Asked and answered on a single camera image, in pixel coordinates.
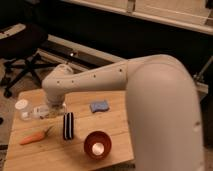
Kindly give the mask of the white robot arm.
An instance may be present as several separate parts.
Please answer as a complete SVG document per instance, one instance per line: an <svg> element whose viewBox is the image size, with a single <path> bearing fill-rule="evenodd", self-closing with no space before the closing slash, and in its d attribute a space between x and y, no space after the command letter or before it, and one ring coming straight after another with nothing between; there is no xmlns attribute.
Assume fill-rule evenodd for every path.
<svg viewBox="0 0 213 171"><path fill-rule="evenodd" d="M79 74L60 64L42 88L50 107L70 92L123 90L136 171L205 171L199 96L176 58L138 57Z"/></svg>

